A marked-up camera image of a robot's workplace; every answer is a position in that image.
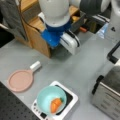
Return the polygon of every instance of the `white robot body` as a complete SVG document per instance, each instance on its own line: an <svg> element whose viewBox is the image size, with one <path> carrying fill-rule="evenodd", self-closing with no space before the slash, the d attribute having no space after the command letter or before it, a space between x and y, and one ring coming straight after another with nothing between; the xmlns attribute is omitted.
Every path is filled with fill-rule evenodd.
<svg viewBox="0 0 120 120"><path fill-rule="evenodd" d="M51 27L65 25L69 19L68 0L39 0L41 11L45 15L45 23Z"/></svg>
<svg viewBox="0 0 120 120"><path fill-rule="evenodd" d="M120 1L112 0L112 13L109 26L105 32L105 38L117 43L120 41Z"/></svg>

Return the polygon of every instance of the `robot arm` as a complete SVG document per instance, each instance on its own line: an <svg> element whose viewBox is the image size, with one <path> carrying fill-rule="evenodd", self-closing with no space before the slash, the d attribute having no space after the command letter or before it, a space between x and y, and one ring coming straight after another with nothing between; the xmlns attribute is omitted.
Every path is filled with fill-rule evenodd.
<svg viewBox="0 0 120 120"><path fill-rule="evenodd" d="M70 4L80 8L86 14L95 15L104 12L111 0L70 0Z"/></svg>
<svg viewBox="0 0 120 120"><path fill-rule="evenodd" d="M62 44L69 52L75 54L80 40L70 28L69 4L83 12L94 15L103 12L111 0L39 0L44 16L46 30L41 34L51 47Z"/></svg>

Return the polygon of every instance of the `black cable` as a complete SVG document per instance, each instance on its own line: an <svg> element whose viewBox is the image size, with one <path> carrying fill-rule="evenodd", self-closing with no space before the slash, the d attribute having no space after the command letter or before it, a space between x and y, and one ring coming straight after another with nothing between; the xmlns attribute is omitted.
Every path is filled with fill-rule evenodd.
<svg viewBox="0 0 120 120"><path fill-rule="evenodd" d="M22 15L21 3L22 3L22 0L20 0L20 2L19 2L19 11L20 11L20 15L21 15L23 21L24 21L28 26L30 26L30 27L36 29L38 32L41 32L38 28L36 28L36 27L34 27L34 26L32 26L32 25L30 25L30 24L28 24L28 23L26 22L26 20L24 19L23 15Z"/></svg>
<svg viewBox="0 0 120 120"><path fill-rule="evenodd" d="M105 18L103 18L102 16L96 15L97 17L103 19L105 21L105 23L109 23Z"/></svg>
<svg viewBox="0 0 120 120"><path fill-rule="evenodd" d="M120 47L120 41L115 45L115 47L108 53L107 59L111 61L112 63L116 64L118 61L118 58L113 56L113 53Z"/></svg>

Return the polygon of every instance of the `blue object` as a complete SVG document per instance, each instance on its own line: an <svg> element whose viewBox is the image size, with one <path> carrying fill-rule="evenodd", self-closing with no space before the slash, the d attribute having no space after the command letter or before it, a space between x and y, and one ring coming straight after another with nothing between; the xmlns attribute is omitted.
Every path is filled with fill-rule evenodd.
<svg viewBox="0 0 120 120"><path fill-rule="evenodd" d="M56 99L62 99L63 103L57 113L59 113L66 105L67 97L65 92L57 86L48 86L44 88L37 97L38 108L47 115L53 115L50 110L51 102Z"/></svg>
<svg viewBox="0 0 120 120"><path fill-rule="evenodd" d="M70 29L70 27L71 27L70 20L65 25L60 26L60 27L51 27L46 24L46 28L49 32L64 32L64 31Z"/></svg>
<svg viewBox="0 0 120 120"><path fill-rule="evenodd" d="M41 36L44 38L44 40L51 46L51 47L57 47L60 43L60 36L62 33L59 32L49 32L48 30L44 30L44 32L41 34Z"/></svg>
<svg viewBox="0 0 120 120"><path fill-rule="evenodd" d="M51 47L57 47L60 43L60 36L64 31L68 30L70 26L70 21L60 27L51 27L46 24L47 29L42 32L41 36Z"/></svg>

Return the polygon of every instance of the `orange object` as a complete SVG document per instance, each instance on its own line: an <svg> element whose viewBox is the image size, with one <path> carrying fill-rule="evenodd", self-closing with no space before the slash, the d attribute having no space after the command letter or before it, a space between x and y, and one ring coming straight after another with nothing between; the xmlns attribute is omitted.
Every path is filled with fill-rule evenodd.
<svg viewBox="0 0 120 120"><path fill-rule="evenodd" d="M56 113L59 107L62 105L62 100L56 98L51 102L51 113Z"/></svg>
<svg viewBox="0 0 120 120"><path fill-rule="evenodd" d="M87 29L83 28L83 27L80 27L80 31L86 33L87 32Z"/></svg>

